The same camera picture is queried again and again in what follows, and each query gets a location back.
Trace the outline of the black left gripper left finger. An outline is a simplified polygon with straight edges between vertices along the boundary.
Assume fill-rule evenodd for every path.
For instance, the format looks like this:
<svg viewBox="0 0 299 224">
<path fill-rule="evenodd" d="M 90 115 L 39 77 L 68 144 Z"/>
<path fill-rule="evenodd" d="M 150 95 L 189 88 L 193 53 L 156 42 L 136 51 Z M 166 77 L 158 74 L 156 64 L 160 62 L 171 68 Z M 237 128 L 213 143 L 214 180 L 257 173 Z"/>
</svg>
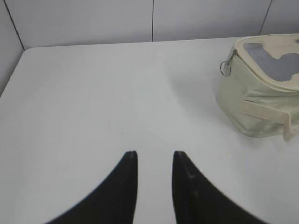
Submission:
<svg viewBox="0 0 299 224">
<path fill-rule="evenodd" d="M 51 224 L 131 224 L 137 200 L 137 152 L 127 151 L 106 179 Z"/>
</svg>

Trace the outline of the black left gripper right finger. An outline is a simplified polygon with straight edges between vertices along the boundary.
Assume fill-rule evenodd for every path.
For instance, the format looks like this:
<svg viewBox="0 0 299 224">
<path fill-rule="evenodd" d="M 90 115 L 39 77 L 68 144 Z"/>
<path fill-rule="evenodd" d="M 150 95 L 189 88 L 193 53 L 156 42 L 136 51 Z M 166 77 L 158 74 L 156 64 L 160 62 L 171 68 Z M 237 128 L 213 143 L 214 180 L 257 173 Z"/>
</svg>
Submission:
<svg viewBox="0 0 299 224">
<path fill-rule="evenodd" d="M 221 193 L 183 151 L 172 164 L 172 200 L 178 224 L 263 224 Z"/>
</svg>

